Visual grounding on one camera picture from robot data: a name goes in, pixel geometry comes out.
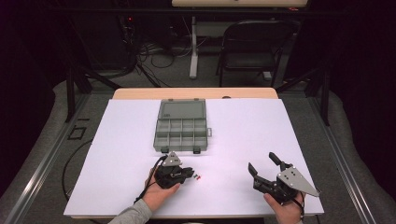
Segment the table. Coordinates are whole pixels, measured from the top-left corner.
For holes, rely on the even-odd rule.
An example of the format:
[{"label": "table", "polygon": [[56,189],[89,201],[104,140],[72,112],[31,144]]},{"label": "table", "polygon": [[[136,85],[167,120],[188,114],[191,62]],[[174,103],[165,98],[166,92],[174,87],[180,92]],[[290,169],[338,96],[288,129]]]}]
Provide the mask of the table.
[{"label": "table", "polygon": [[[173,7],[306,7],[308,0],[172,0]],[[228,22],[214,22],[213,26],[207,26],[208,33],[200,32],[201,35],[219,36],[230,25]],[[197,49],[197,21],[192,17],[191,22],[191,67],[190,78],[197,78],[198,49]]]},{"label": "table", "polygon": [[[187,179],[153,218],[273,215],[262,193],[253,189],[248,173],[248,162],[252,162],[259,175],[276,179],[279,167],[268,158],[270,150],[281,160],[292,162],[313,184],[286,109],[274,89],[119,89],[109,101],[64,211],[66,216],[114,217],[132,204],[149,169],[162,155],[152,143],[160,99],[170,98],[205,98],[207,124],[213,132],[207,151],[200,155],[177,152],[182,167],[192,167],[201,178]],[[319,198],[307,196],[305,201],[307,215],[323,213]]]}]

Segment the chair backrest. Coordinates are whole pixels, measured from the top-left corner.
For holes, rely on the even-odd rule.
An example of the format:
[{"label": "chair backrest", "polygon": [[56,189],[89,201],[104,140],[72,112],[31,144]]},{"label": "chair backrest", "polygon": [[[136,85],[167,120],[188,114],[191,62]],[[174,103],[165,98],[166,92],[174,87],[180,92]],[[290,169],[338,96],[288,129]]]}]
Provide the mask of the chair backrest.
[{"label": "chair backrest", "polygon": [[224,32],[223,49],[261,51],[280,48],[297,30],[290,21],[240,21]]}]

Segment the sleeve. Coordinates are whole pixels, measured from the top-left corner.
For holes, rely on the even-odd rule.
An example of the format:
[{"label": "sleeve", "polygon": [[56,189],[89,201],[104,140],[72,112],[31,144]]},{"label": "sleeve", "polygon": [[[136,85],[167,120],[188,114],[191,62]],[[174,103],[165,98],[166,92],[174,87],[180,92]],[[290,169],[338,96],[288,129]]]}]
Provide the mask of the sleeve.
[{"label": "sleeve", "polygon": [[140,199],[131,207],[123,210],[118,216],[114,217],[108,224],[144,224],[152,216],[151,210],[143,201]]}]

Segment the black chair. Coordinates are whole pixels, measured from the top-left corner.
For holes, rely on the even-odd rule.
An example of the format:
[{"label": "black chair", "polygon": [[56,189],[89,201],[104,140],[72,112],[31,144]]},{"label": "black chair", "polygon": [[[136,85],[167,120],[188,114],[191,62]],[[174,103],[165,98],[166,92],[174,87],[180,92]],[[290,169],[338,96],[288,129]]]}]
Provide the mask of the black chair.
[{"label": "black chair", "polygon": [[216,75],[222,86],[223,70],[271,72],[271,87],[285,42],[297,31],[291,21],[240,21],[231,25],[222,40]]}]

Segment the gray carpet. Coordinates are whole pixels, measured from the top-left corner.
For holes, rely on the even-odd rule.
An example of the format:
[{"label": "gray carpet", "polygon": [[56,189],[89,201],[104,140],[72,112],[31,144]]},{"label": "gray carpet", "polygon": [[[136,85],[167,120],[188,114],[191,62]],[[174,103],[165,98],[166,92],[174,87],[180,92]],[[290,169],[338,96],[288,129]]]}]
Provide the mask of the gray carpet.
[{"label": "gray carpet", "polygon": [[[153,62],[157,66],[166,65],[166,60],[168,60],[166,57],[156,55]],[[155,74],[156,78],[171,87],[217,87],[219,78],[214,76],[217,58],[217,56],[200,57],[198,78],[195,80],[189,79],[188,76],[190,57],[176,58],[172,66],[167,68],[156,68],[152,65],[150,59],[147,59],[145,64]],[[124,87],[152,87],[146,77],[136,72],[113,80]],[[269,82],[252,74],[242,78],[237,75],[228,76],[224,79],[224,84],[225,86],[254,87],[268,86]],[[23,223],[92,223],[89,220],[75,220],[63,216],[66,199],[62,191],[62,173],[67,159],[81,144],[94,137],[106,109],[107,101],[112,96],[109,87],[102,83],[93,80],[92,85],[94,91],[78,114],[78,119],[73,123],[75,130],[67,134],[71,139],[62,142],[60,154],[53,163],[44,184],[21,218]],[[0,210],[2,211],[0,223],[7,219],[35,169],[39,166],[40,160],[51,150],[54,139],[62,129],[66,116],[65,112],[67,111],[64,83],[54,90],[57,99],[50,119],[20,173],[0,200]],[[288,110],[313,180],[317,187],[322,190],[320,199],[325,214],[317,217],[306,217],[304,223],[362,223],[356,206],[351,200],[348,188],[334,163],[332,146],[319,125],[320,120],[315,116],[316,109],[312,106],[313,99],[302,97],[301,90],[294,90],[292,94],[280,94],[279,97],[284,101]],[[351,133],[342,103],[333,94],[330,98],[329,112],[334,137],[343,150],[348,164],[353,168],[352,173],[361,186],[361,191],[375,216],[376,223],[392,223],[396,220],[395,202],[375,183],[370,172],[360,160],[351,141]],[[73,188],[76,183],[88,149],[89,144],[82,147],[70,161],[65,173],[66,189]],[[276,223],[273,217],[266,217],[264,221],[266,224]]]}]

